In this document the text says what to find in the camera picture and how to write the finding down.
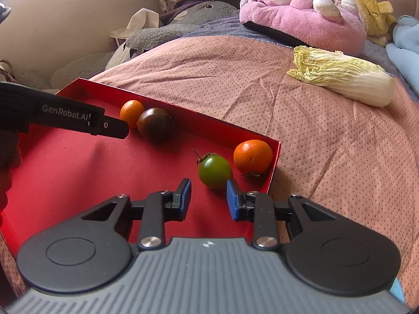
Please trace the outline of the person's left hand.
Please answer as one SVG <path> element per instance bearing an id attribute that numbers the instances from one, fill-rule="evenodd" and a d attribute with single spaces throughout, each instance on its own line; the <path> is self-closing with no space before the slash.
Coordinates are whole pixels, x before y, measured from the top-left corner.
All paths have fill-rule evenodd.
<path id="1" fill-rule="evenodd" d="M 13 131 L 1 131 L 1 212 L 8 204 L 7 192 L 12 186 L 13 171 L 21 165 L 19 136 Z"/>

